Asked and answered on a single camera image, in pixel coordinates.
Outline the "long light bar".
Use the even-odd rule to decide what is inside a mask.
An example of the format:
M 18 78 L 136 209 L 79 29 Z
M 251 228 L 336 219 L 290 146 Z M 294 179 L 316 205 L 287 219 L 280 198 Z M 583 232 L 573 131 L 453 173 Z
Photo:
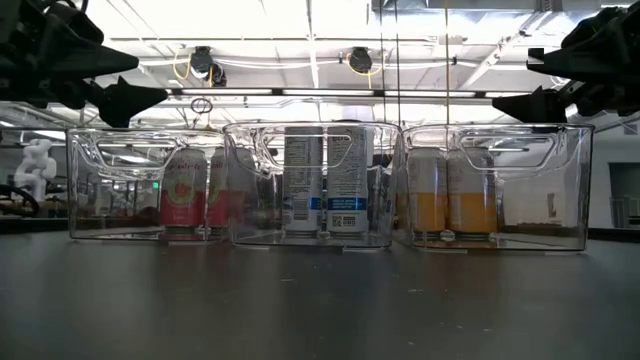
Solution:
M 436 91 L 436 90 L 363 90 L 363 89 L 303 89 L 303 88 L 166 88 L 173 96 L 311 96 L 311 97 L 413 97 L 413 98 L 497 98 L 504 92 Z

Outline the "black aluminium table frame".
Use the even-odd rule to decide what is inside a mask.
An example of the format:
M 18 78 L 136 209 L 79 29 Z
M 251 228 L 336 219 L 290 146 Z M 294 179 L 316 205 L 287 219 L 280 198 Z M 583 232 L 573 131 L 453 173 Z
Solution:
M 0 216 L 0 235 L 32 232 L 66 231 L 66 218 L 18 218 Z M 640 244 L 640 230 L 590 228 L 590 240 Z

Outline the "white-capped bottle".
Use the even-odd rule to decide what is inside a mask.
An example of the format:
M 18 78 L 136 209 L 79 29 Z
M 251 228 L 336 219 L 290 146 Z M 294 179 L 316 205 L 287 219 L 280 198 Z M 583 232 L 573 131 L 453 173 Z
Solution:
M 449 153 L 448 227 L 454 233 L 487 237 L 497 231 L 493 166 L 486 147 L 467 147 Z

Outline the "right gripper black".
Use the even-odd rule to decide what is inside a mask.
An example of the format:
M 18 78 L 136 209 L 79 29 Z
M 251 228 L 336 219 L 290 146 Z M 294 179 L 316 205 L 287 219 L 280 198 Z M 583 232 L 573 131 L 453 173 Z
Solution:
M 594 58 L 565 49 L 529 48 L 526 68 L 576 81 L 605 82 L 584 83 L 576 93 L 571 86 L 538 87 L 525 95 L 495 98 L 492 106 L 522 123 L 566 123 L 566 108 L 573 102 L 582 116 L 604 110 L 620 116 L 640 111 L 640 0 L 627 8 L 605 7 L 581 20 L 561 47 L 577 44 Z M 614 67 L 612 80 L 607 80 L 605 64 Z

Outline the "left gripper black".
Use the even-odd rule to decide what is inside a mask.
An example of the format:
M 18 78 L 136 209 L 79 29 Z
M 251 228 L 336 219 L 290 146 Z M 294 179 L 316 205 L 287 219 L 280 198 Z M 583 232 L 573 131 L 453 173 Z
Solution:
M 103 46 L 103 31 L 86 14 L 88 0 L 0 0 L 0 100 L 44 108 L 81 108 L 88 79 L 135 69 L 139 59 Z M 128 128 L 136 114 L 168 98 L 162 88 L 132 85 L 119 76 L 91 84 L 91 103 L 103 122 Z

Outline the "red soda can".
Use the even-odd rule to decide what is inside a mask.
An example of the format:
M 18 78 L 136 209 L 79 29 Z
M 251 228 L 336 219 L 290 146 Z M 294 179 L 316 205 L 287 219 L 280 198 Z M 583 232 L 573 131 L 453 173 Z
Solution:
M 199 241 L 204 226 L 207 161 L 200 149 L 177 151 L 165 168 L 160 191 L 160 224 L 163 237 Z
M 249 218 L 253 164 L 251 152 L 235 148 L 229 156 L 217 147 L 210 162 L 206 224 L 210 239 L 224 239 L 229 227 L 242 228 Z

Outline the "clear plastic bin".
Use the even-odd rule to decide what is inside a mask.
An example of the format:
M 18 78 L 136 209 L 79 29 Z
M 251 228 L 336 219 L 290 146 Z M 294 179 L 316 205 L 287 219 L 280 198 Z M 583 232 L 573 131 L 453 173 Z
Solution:
M 398 187 L 398 220 L 403 241 L 429 250 L 581 251 L 586 245 L 591 185 L 590 125 L 482 124 L 425 125 L 402 133 L 403 180 Z M 484 236 L 417 236 L 411 225 L 408 154 L 416 147 L 452 150 L 486 147 L 493 158 L 497 231 Z
M 163 237 L 160 191 L 165 168 L 180 149 L 193 147 L 207 161 L 202 239 Z M 215 130 L 70 129 L 66 133 L 69 230 L 74 239 L 96 241 L 207 241 L 210 160 L 224 137 Z
M 368 230 L 350 235 L 327 230 L 327 149 L 328 128 L 361 126 L 367 130 Z M 323 130 L 322 228 L 317 238 L 287 236 L 282 225 L 282 195 L 285 129 L 319 127 Z M 225 153 L 235 148 L 251 152 L 253 164 L 247 167 L 253 175 L 249 218 L 242 228 L 230 226 L 231 240 L 236 245 L 251 246 L 318 246 L 340 248 L 386 248 L 394 232 L 397 193 L 397 163 L 400 130 L 385 122 L 338 120 L 333 122 L 245 122 L 223 129 Z

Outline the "orange soda can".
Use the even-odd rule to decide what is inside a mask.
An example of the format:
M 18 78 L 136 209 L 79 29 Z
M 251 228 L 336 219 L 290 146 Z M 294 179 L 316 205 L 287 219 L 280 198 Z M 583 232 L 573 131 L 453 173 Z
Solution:
M 443 152 L 416 147 L 408 154 L 408 186 L 413 232 L 435 239 L 445 230 L 447 215 L 447 165 Z

